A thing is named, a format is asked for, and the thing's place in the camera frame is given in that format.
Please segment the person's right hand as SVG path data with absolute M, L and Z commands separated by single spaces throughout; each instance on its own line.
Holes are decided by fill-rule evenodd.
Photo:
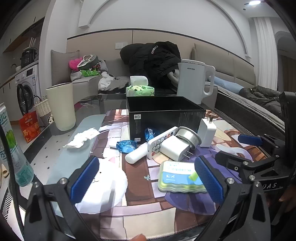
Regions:
M 271 225 L 277 225 L 280 222 L 281 216 L 295 208 L 295 185 L 289 185 L 282 196 L 276 200 L 275 196 L 267 195 L 267 206 Z

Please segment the person's left hand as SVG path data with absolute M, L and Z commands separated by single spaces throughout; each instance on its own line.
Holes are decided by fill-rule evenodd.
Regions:
M 139 234 L 133 237 L 130 241 L 147 241 L 147 238 L 143 234 Z

